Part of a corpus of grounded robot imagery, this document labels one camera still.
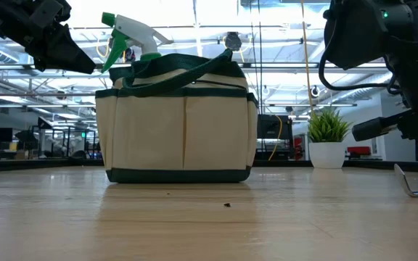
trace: potted plant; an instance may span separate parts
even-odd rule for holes
[[[341,168],[345,161],[343,139],[351,124],[343,121],[339,112],[324,110],[321,115],[312,113],[309,122],[309,155],[312,165],[318,168]]]

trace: canvas tote bag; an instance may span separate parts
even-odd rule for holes
[[[249,177],[258,103],[232,52],[168,54],[111,69],[97,91],[107,177],[118,183],[223,183]]]

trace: white pot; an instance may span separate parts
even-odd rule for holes
[[[309,155],[314,167],[338,169],[345,161],[345,147],[341,142],[311,143]]]

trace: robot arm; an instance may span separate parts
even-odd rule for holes
[[[0,0],[0,37],[9,37],[33,56],[37,70],[91,74],[94,62],[70,37],[66,0]]]
[[[332,0],[324,18],[322,83],[335,91],[386,87],[391,94],[401,95],[409,109],[355,125],[354,138],[363,141],[397,128],[402,138],[418,140],[418,0]],[[380,57],[393,73],[389,84],[335,87],[325,80],[326,60],[347,70]]]

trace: green plant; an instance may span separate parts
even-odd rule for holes
[[[312,114],[309,136],[312,142],[341,142],[348,135],[350,125],[343,121],[339,112],[324,110],[319,116]]]

